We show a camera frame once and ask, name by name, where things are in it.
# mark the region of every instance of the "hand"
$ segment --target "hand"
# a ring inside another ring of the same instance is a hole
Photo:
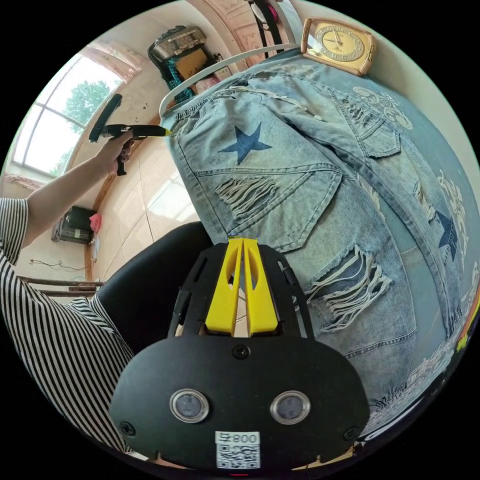
[[[130,160],[131,148],[134,144],[132,131],[126,131],[117,138],[111,138],[96,154],[95,159],[100,168],[105,169],[105,175],[117,173],[117,159],[126,164]]]

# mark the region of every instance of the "window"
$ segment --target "window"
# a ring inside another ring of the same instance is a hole
[[[12,162],[51,177],[63,174],[86,125],[121,82],[89,58],[73,57],[23,120]]]

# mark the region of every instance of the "gold clock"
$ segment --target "gold clock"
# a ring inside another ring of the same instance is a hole
[[[358,77],[369,71],[375,49],[371,33],[346,23],[309,17],[303,25],[301,52],[304,57]]]

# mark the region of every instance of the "qr code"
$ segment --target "qr code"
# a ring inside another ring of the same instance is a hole
[[[218,445],[216,466],[219,469],[259,469],[260,445]]]

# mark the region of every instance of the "tiled floor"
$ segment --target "tiled floor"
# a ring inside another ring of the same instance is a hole
[[[199,218],[162,138],[143,140],[117,177],[99,213],[93,278],[108,280],[136,254],[174,228]],[[236,337],[247,336],[245,302],[238,301]]]

